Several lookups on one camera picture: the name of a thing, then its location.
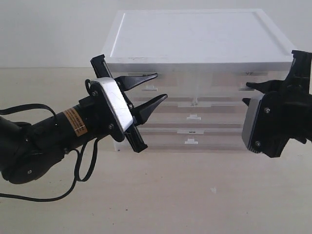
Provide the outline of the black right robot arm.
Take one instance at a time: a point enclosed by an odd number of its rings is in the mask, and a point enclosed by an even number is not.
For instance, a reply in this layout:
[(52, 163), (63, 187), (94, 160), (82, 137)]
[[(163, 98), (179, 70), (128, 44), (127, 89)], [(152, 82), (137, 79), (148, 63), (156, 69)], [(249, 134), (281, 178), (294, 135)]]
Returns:
[(247, 111), (241, 137), (250, 152), (276, 158), (290, 139), (302, 144), (311, 141), (311, 68), (311, 52), (292, 50), (292, 64), (284, 80), (246, 83), (260, 92), (242, 99)]

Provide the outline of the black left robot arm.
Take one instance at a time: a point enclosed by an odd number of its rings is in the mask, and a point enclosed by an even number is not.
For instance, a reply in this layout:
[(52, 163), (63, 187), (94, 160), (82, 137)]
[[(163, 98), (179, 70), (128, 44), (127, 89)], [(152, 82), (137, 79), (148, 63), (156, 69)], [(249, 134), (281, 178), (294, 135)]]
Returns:
[(91, 65), (96, 78), (85, 81), (88, 96), (77, 105), (36, 124), (0, 119), (0, 172), (5, 180), (13, 184), (36, 180), (72, 150), (106, 136), (128, 140), (136, 153), (147, 148), (138, 126), (167, 95), (134, 106), (126, 91), (158, 74), (114, 78), (104, 55), (92, 58)]

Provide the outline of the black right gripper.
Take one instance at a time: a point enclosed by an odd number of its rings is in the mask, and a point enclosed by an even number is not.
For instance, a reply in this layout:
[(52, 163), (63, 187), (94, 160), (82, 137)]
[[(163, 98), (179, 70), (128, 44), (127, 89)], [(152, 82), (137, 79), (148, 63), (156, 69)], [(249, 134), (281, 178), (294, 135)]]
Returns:
[[(290, 139), (303, 144), (312, 139), (312, 96), (309, 93), (312, 54), (293, 50), (293, 61), (284, 80), (246, 82), (264, 94), (253, 131), (253, 143), (260, 153), (280, 157)], [(247, 107), (255, 99), (245, 97)]]

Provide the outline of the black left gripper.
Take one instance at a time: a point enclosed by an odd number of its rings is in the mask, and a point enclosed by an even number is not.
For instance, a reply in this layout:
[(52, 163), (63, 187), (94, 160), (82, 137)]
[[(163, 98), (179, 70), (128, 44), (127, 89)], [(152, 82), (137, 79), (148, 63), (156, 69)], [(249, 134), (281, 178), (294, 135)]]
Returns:
[[(90, 63), (96, 74), (96, 79), (113, 78), (105, 62), (104, 55), (92, 58)], [(117, 123), (116, 116), (112, 113), (112, 109), (108, 104), (108, 100), (104, 96), (104, 90), (99, 81), (92, 79), (85, 82), (88, 93), (95, 104), (96, 113), (99, 116), (99, 132), (101, 135), (111, 136), (117, 142), (122, 142), (127, 139), (136, 153), (140, 153), (147, 148), (147, 145), (144, 143), (136, 126), (146, 123), (153, 111), (168, 97), (168, 95), (159, 95), (148, 102), (133, 107), (133, 104), (128, 99), (125, 92), (157, 77), (158, 73), (141, 76), (119, 76), (113, 78), (119, 86), (133, 117), (132, 125), (125, 132), (122, 132), (120, 125)]]

